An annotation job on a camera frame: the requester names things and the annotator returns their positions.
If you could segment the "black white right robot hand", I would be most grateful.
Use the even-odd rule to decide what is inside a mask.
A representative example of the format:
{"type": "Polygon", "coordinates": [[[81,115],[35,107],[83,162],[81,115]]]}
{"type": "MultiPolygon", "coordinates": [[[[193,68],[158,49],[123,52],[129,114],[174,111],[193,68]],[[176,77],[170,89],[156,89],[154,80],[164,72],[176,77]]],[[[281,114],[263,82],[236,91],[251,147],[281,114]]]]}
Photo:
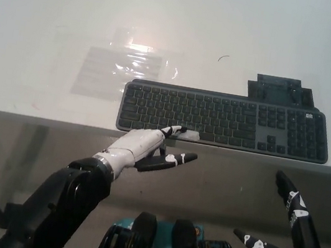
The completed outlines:
{"type": "MultiPolygon", "coordinates": [[[[312,216],[300,191],[281,170],[276,173],[276,185],[277,192],[286,206],[293,248],[321,248],[312,216]]],[[[279,248],[240,229],[235,229],[233,233],[246,248],[279,248]]]]}

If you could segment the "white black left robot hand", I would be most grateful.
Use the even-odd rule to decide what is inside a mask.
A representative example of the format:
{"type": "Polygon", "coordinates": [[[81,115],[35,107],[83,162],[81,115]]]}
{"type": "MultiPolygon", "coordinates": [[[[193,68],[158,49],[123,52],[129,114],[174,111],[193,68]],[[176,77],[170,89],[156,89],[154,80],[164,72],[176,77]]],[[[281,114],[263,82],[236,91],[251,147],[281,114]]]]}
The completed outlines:
{"type": "Polygon", "coordinates": [[[182,126],[131,130],[93,157],[106,167],[113,181],[125,168],[135,168],[138,172],[152,172],[177,167],[198,157],[194,153],[166,152],[166,139],[186,131],[187,128],[182,126]]]}

